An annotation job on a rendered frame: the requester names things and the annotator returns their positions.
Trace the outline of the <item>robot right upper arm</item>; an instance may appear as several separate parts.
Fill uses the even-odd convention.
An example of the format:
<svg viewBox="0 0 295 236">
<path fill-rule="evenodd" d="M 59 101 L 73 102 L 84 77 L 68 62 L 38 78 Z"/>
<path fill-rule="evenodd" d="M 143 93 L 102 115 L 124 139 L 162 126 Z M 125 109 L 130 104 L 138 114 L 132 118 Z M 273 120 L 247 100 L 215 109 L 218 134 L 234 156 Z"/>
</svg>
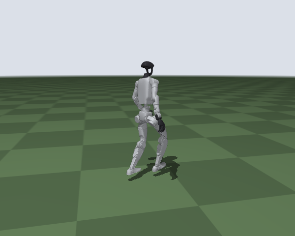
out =
<svg viewBox="0 0 295 236">
<path fill-rule="evenodd" d="M 152 102 L 155 102 L 155 97 L 158 92 L 159 81 L 157 79 L 150 78 L 150 84 L 151 84 L 151 93 L 152 93 L 151 100 Z"/>
</svg>

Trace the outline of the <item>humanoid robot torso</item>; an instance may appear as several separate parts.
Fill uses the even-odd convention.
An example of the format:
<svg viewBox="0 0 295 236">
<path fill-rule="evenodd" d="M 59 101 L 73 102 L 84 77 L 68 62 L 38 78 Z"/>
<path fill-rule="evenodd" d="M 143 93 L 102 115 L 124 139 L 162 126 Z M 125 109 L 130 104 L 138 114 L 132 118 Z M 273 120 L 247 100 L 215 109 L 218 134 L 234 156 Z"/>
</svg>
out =
<svg viewBox="0 0 295 236">
<path fill-rule="evenodd" d="M 150 78 L 151 76 L 147 78 L 140 78 L 138 80 L 138 101 L 139 104 L 144 104 L 144 107 L 142 107 L 142 110 L 139 111 L 139 120 L 142 122 L 147 121 L 148 116 L 152 116 L 152 112 L 149 111 L 150 106 L 147 104 L 151 105 L 153 104 L 151 97 L 151 84 L 150 84 Z"/>
</svg>

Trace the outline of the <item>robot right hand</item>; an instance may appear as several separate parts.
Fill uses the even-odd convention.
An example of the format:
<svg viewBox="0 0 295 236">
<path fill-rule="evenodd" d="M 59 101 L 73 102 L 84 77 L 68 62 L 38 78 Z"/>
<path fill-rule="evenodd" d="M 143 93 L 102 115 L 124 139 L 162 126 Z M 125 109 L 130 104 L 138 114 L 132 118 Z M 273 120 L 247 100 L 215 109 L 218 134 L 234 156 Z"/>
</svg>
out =
<svg viewBox="0 0 295 236">
<path fill-rule="evenodd" d="M 162 120 L 162 117 L 159 118 L 157 114 L 155 115 L 155 117 L 156 117 L 156 120 L 158 120 L 158 125 L 159 125 L 159 131 L 158 132 L 162 133 L 165 130 L 165 124 L 164 124 L 164 122 Z"/>
</svg>

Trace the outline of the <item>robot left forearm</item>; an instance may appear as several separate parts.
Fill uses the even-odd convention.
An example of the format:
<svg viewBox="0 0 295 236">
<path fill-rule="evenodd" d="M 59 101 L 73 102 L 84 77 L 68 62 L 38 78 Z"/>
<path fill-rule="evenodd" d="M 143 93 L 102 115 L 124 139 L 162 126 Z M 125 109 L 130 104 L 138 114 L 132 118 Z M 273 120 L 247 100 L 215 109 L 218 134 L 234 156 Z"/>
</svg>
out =
<svg viewBox="0 0 295 236">
<path fill-rule="evenodd" d="M 139 104 L 139 101 L 134 101 L 134 103 L 137 105 L 139 110 L 142 110 L 142 104 Z"/>
</svg>

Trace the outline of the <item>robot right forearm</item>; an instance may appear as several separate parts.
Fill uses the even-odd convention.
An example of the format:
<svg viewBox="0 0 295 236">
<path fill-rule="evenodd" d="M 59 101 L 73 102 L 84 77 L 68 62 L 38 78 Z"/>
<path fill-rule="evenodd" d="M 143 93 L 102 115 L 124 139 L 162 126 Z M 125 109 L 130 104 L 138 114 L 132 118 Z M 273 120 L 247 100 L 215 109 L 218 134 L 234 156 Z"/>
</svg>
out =
<svg viewBox="0 0 295 236">
<path fill-rule="evenodd" d="M 153 107 L 154 107 L 154 114 L 158 115 L 158 117 L 160 118 L 161 117 L 161 114 L 160 114 L 160 109 L 159 109 L 159 96 L 156 95 L 155 97 L 155 102 L 153 103 Z"/>
</svg>

